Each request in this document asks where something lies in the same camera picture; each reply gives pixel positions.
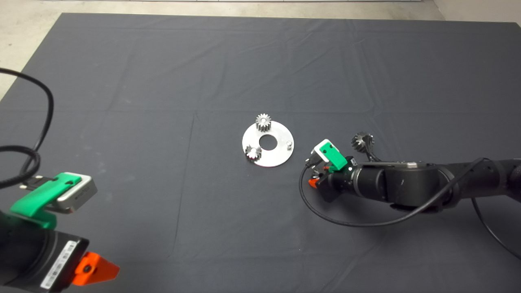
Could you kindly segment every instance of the black cable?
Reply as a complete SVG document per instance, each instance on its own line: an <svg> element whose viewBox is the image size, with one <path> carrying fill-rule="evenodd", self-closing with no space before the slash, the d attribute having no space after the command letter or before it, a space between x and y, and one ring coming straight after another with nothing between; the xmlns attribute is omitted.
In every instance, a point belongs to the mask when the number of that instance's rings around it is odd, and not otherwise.
<svg viewBox="0 0 521 293"><path fill-rule="evenodd" d="M508 246L506 246L505 243L503 243L503 241L501 241L501 239L499 239L499 237L492 231L492 229L487 225L487 223L485 222L485 219L483 218L483 215L481 214L481 211L479 210L479 207L478 207L478 202L476 201L476 198L472 198L472 205L474 206L474 210L476 211L476 214L478 215L478 218L479 220L481 221L481 223L483 224L483 226L485 227L485 229L490 233L490 235L504 248L506 249L508 252L510 252L510 254L512 254L513 256L517 257L518 259L521 260L521 255L518 254L517 252L515 252L514 250L512 250L511 248L509 248Z"/></svg>
<svg viewBox="0 0 521 293"><path fill-rule="evenodd" d="M3 145L0 146L0 152L22 153L28 155L31 160L34 160L32 167L22 174L11 177L9 179L0 180L0 189L24 182L25 180L31 178L38 171L38 168L40 168L40 155L37 151L31 148L22 145Z"/></svg>
<svg viewBox="0 0 521 293"><path fill-rule="evenodd" d="M27 81L30 81L37 86L39 86L47 95L47 116L45 117L45 122L43 124L42 131L40 132L40 136L38 136L38 139L36 140L36 143L33 146L34 151L38 151L40 149L40 146L42 145L43 140L45 139L45 136L47 135L47 132L49 131L49 127L51 126L51 121L53 120L53 112L54 112L54 98L51 90L40 80L35 79L32 76L28 76L26 74L23 74L18 71L14 71L7 68L0 68L0 73L2 74L8 74L13 75L22 79L25 79ZM31 164L33 158L29 157L22 165L22 168L20 170L20 174L24 174L27 171L27 168L29 168L29 165Z"/></svg>
<svg viewBox="0 0 521 293"><path fill-rule="evenodd" d="M367 155L367 159L373 162L381 162L380 158L378 158L373 152L373 138L372 136L365 136L362 139L365 142L365 154Z"/></svg>
<svg viewBox="0 0 521 293"><path fill-rule="evenodd" d="M18 176L0 181L0 188L4 188L7 186L22 183L25 180L31 178L31 176L33 176L38 171L38 168L40 167L40 155L38 154L38 149L40 149L40 146L42 145L42 142L45 139L47 132L49 131L49 127L51 126L51 121L53 120L54 97L53 97L51 90L44 83L42 83L38 79L35 79L32 76L28 76L21 72L14 71L14 70L7 69L7 68L0 68L0 74L8 74L8 75L16 76L16 77L25 79L27 81L30 81L30 82L36 84L38 87L40 87L47 95L47 115L45 117L45 122L43 124L42 131L40 132L40 135L38 136L38 139L36 140L36 143L34 144L33 148L30 149L30 148L27 148L26 146L21 146L21 145L2 146L2 148L4 148L3 151L20 152L20 153L27 154L29 156L26 159L26 161L24 162L24 164L22 165L22 168L20 169L20 173ZM33 160L34 160L34 164L29 169L29 165L31 164L31 162Z"/></svg>
<svg viewBox="0 0 521 293"><path fill-rule="evenodd" d="M432 196L432 198L430 198L426 203L424 203L421 206L415 208L414 210L412 210L410 213L406 214L405 216L402 216L402 217L399 217L399 218L396 218L394 220L387 221L387 222L381 222L381 223L351 223L351 222L346 222L346 221L339 221L337 219L333 219L333 218L331 218L331 217L329 217L329 216L319 212L318 210L316 210L309 203L309 201L307 200L306 195L304 194L304 189L302 188L302 181L304 179L304 174L310 168L310 166L307 165L307 164L306 164L306 166L304 167L304 169L302 170L302 172L300 174L299 191L300 191L300 196L301 196L302 200L304 201L304 203L306 204L306 206L315 215L321 217L322 219L324 219L324 220L326 220L326 221L328 221L330 223L341 225L341 226L347 226L347 227L381 227L381 226L388 226L388 225L393 225L393 224L397 224L397 223L403 222L403 221L405 221L405 220L407 220L407 219L417 215L418 213L421 213L422 211L424 211L431 204L433 204L438 199L440 199L440 197L442 197L442 195L444 195L452 187L454 187L463 178L463 176L465 176L468 172L470 172L470 170L472 170L474 167L476 167L476 165L481 163L483 160L487 160L487 159L486 158L478 158L478 159L474 160L472 163L470 163L467 167L465 167L465 169L460 174L458 174L457 176L452 178L440 191L438 191L436 194L434 194L434 196Z"/></svg>

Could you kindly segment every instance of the orange gripper part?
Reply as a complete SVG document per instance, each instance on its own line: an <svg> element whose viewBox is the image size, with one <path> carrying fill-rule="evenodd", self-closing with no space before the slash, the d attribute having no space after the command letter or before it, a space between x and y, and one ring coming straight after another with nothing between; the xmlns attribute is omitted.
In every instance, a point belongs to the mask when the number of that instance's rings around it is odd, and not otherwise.
<svg viewBox="0 0 521 293"><path fill-rule="evenodd" d="M72 283L76 286L84 286L115 279L119 273L119 267L97 253L87 252L74 273Z"/></svg>
<svg viewBox="0 0 521 293"><path fill-rule="evenodd" d="M317 181L318 181L318 178L313 178L313 179L308 180L307 182L309 183L309 185L311 185L311 187L316 189L317 188Z"/></svg>

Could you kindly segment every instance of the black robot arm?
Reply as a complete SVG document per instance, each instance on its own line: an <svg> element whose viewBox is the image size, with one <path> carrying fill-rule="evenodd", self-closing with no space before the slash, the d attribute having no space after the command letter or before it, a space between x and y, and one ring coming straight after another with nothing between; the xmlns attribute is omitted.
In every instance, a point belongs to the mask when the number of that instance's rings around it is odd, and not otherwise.
<svg viewBox="0 0 521 293"><path fill-rule="evenodd" d="M339 172L315 172L318 192L327 202L348 192L355 196L391 203L399 210L412 210L427 202L470 163L427 164L421 162L367 162ZM426 211L454 207L461 199L507 195L519 200L521 160L483 160Z"/></svg>

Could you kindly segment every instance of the spur gear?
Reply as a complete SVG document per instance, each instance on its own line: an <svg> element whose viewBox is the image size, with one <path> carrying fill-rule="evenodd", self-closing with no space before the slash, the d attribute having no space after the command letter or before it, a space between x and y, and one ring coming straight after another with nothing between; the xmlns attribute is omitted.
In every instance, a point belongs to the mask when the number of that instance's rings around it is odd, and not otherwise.
<svg viewBox="0 0 521 293"><path fill-rule="evenodd" d="M251 145L248 145L244 153L246 154L248 160L254 162L261 158L260 155L262 154L262 149L259 146L254 148Z"/></svg>
<svg viewBox="0 0 521 293"><path fill-rule="evenodd" d="M268 131L271 128L271 117L268 114L260 114L255 119L255 124L257 125L257 130L264 132Z"/></svg>
<svg viewBox="0 0 521 293"><path fill-rule="evenodd" d="M373 147L373 136L366 132L359 132L353 137L351 140L351 145L357 152L366 153L367 152L367 145L366 140L369 142L369 148Z"/></svg>

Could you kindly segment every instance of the green bracket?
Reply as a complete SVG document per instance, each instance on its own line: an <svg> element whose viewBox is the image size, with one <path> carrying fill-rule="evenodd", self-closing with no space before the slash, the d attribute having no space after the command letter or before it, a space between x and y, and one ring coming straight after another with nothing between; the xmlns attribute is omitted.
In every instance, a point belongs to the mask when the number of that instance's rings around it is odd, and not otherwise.
<svg viewBox="0 0 521 293"><path fill-rule="evenodd" d="M331 142L327 142L321 146L320 151L331 163L331 166L329 166L329 172L331 173L340 171L348 164L345 157L331 144Z"/></svg>
<svg viewBox="0 0 521 293"><path fill-rule="evenodd" d="M27 217L45 229L56 227L56 215L44 207L81 181L80 176L60 173L53 181L47 181L11 206L11 212Z"/></svg>

